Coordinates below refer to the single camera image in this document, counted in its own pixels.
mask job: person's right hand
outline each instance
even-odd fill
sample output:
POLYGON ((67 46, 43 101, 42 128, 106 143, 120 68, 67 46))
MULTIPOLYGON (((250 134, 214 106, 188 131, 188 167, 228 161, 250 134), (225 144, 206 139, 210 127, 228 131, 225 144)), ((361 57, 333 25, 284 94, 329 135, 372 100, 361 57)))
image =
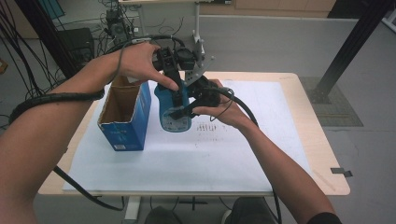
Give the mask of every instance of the person's right hand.
MULTIPOLYGON (((152 65, 152 55, 159 48, 159 46, 151 45, 148 42, 126 47, 121 55, 120 70, 116 71, 116 67, 114 67, 115 72, 118 72, 116 75, 133 77, 138 79, 138 82, 153 80, 166 88, 177 91, 177 84, 171 78, 160 74, 152 65)), ((121 50, 118 50, 108 54, 107 57, 111 57, 111 60, 118 64, 120 54, 121 50)))
MULTIPOLYGON (((223 87, 217 79, 211 81, 215 82, 220 88, 223 87)), ((212 116, 225 124, 235 127, 236 129, 239 129, 241 125, 244 123, 246 124, 246 122, 251 122, 250 118, 242 112, 238 104, 230 101, 230 99, 224 95, 220 96, 219 106, 197 106, 192 110, 192 112, 197 115, 212 116)))

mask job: white sheet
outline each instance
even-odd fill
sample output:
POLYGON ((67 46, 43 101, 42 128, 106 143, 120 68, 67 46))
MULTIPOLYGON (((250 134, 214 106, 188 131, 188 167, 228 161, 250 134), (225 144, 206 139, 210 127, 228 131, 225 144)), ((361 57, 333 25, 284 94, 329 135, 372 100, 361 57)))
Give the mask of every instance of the white sheet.
MULTIPOLYGON (((261 129, 309 174, 289 107, 277 82, 223 80, 253 111, 261 129)), ((137 192, 269 192, 264 172, 243 135, 209 116, 192 119, 184 133, 159 123, 158 99, 150 82, 151 109, 143 151, 116 152, 97 126, 104 97, 81 139, 69 174, 87 190, 137 192)), ((74 190, 67 183, 65 190, 74 190)))

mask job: wooden table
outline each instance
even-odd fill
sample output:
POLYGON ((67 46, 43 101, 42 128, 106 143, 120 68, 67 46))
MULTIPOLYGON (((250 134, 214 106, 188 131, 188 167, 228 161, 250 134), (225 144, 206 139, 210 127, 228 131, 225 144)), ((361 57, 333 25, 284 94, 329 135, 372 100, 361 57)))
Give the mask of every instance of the wooden table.
MULTIPOLYGON (((206 72, 205 76, 217 79, 279 82, 288 102, 297 133, 303 144, 305 155, 312 170, 312 177, 326 195, 348 195, 350 188, 345 177, 343 175, 333 174, 331 171, 331 168, 338 168, 340 166, 307 99, 303 86, 295 74, 206 72)), ((96 103, 92 105, 84 120, 79 125, 67 152, 59 162, 59 166, 66 172, 70 169, 78 142, 85 133, 95 107, 96 103)), ((52 173, 41 187, 39 193, 78 194, 78 192, 64 191, 63 186, 64 181, 52 173)), ((125 192, 111 192, 110 194, 126 196, 125 192)))

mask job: concrete floor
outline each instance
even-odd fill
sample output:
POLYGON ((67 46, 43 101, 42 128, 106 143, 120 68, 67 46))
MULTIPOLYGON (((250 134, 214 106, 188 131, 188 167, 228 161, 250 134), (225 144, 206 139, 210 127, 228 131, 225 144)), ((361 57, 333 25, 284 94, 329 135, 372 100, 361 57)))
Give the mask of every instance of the concrete floor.
MULTIPOLYGON (((192 21, 185 20, 178 35, 189 38, 192 21)), ((212 71, 292 72, 301 77, 321 77, 356 21, 260 17, 201 18, 206 55, 217 60, 212 71)), ((40 51, 38 42, 30 44, 40 51)), ((1 57, 11 62, 0 45, 1 57)), ((340 165, 353 173, 347 179, 351 193, 330 197, 344 223, 393 223, 396 219, 396 34, 380 23, 337 82, 360 117, 363 127, 324 127, 340 165)), ((37 69, 37 80, 40 78, 37 69)), ((10 65, 0 76, 0 114, 8 115, 23 100, 26 89, 10 65)), ((0 125, 5 120, 0 118, 0 125)), ((232 206, 235 198, 224 198, 232 206)), ((120 204, 116 197, 104 200, 120 204)), ((154 197, 153 206, 172 208, 176 197, 154 197)), ((217 197, 208 202, 178 204, 175 212, 184 223, 220 223, 227 208, 217 197)), ((267 200, 274 206, 273 200, 267 200)), ((121 223, 123 212, 101 208, 82 196, 37 195, 35 210, 40 223, 121 223)), ((139 221, 149 212, 149 197, 142 199, 139 221)), ((284 223, 295 223, 282 206, 284 223)))

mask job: blue cardboard box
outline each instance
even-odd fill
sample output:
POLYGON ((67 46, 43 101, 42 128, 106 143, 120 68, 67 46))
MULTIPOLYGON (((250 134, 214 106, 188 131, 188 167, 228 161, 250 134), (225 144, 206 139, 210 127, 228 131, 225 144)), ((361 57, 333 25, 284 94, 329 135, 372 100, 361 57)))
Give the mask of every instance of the blue cardboard box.
POLYGON ((116 151, 143 150, 151 95, 147 82, 135 86, 126 77, 112 82, 98 126, 116 151))

